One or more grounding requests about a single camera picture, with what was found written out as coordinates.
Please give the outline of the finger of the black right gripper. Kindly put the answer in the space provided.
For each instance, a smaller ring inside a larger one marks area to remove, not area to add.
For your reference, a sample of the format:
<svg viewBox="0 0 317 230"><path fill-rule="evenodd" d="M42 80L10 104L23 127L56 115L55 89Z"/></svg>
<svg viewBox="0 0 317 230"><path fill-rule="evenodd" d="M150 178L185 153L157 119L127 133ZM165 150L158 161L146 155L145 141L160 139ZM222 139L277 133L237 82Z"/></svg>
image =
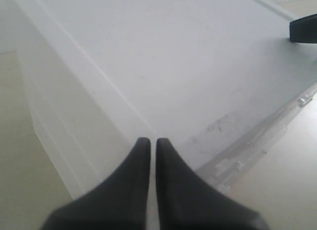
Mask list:
<svg viewBox="0 0 317 230"><path fill-rule="evenodd" d="M317 43L317 14L299 18L289 23L289 40L293 43Z"/></svg>

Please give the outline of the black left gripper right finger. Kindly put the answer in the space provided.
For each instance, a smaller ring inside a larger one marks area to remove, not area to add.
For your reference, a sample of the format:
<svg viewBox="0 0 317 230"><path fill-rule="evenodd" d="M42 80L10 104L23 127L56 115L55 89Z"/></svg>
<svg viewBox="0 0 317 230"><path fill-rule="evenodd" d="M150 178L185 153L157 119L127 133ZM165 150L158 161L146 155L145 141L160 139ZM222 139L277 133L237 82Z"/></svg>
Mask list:
<svg viewBox="0 0 317 230"><path fill-rule="evenodd" d="M236 161L218 177L213 161L192 170L170 140L156 147L156 190L162 230L314 230L317 143L281 138Z"/></svg>

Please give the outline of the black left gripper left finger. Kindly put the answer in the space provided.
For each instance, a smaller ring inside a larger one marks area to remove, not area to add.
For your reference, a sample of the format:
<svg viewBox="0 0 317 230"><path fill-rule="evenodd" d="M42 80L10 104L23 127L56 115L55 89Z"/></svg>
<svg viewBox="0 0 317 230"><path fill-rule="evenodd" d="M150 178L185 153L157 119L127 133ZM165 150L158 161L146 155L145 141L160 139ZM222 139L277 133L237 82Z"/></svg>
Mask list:
<svg viewBox="0 0 317 230"><path fill-rule="evenodd" d="M43 230L144 230L151 142L138 138L118 168L99 186L54 210Z"/></svg>

